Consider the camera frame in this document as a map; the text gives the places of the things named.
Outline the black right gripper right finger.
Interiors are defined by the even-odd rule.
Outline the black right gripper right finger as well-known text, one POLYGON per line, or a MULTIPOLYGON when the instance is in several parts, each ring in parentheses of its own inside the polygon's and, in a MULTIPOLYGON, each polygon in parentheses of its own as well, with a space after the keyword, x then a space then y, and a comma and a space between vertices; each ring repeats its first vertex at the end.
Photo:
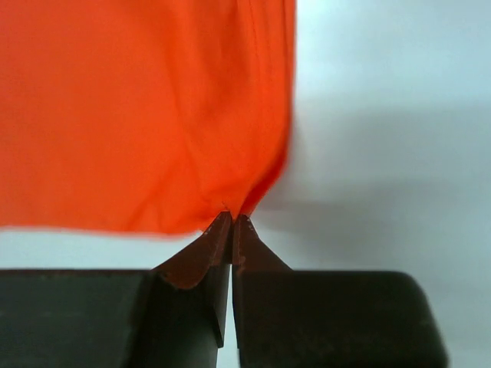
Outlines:
POLYGON ((236 219, 232 302, 243 367, 446 367, 427 296, 396 271, 296 271, 236 219))

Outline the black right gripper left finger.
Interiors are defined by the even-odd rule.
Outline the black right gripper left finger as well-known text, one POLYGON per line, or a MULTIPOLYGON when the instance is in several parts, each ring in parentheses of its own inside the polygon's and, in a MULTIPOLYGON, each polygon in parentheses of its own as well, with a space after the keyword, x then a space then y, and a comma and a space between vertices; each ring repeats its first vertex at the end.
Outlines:
POLYGON ((229 213, 150 270, 4 270, 3 367, 214 367, 224 344, 229 213))

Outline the orange t-shirt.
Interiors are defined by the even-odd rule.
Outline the orange t-shirt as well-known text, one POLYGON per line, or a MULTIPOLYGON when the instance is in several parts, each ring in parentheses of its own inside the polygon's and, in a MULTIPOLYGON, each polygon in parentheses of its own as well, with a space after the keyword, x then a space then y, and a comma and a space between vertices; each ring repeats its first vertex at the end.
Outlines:
POLYGON ((3 1, 1 224, 180 235, 288 157, 294 1, 3 1))

